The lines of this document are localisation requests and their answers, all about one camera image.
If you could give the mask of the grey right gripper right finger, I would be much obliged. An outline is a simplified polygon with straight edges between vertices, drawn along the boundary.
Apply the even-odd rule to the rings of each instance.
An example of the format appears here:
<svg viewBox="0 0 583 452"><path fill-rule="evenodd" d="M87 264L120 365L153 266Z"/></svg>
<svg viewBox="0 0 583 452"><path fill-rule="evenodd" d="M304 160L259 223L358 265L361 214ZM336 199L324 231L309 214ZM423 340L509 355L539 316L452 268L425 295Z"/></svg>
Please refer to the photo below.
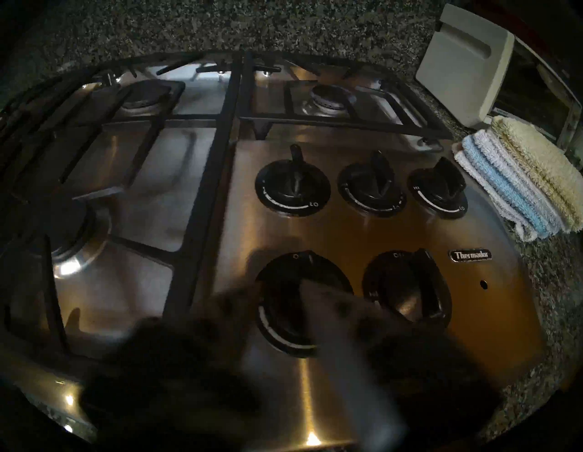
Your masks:
<svg viewBox="0 0 583 452"><path fill-rule="evenodd" d="M477 434L500 404L495 385L447 333L308 279L301 301L360 451L448 446Z"/></svg>

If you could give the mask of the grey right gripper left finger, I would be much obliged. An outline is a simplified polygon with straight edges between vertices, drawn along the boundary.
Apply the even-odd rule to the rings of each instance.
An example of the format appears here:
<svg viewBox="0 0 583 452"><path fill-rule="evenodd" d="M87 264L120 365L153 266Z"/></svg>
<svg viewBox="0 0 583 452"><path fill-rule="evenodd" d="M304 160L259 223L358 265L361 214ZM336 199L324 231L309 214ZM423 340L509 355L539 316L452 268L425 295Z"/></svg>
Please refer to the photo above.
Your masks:
<svg viewBox="0 0 583 452"><path fill-rule="evenodd" d="M177 321L147 318L95 367L82 409L94 451L243 451L261 398L240 371L261 295L247 285Z"/></svg>

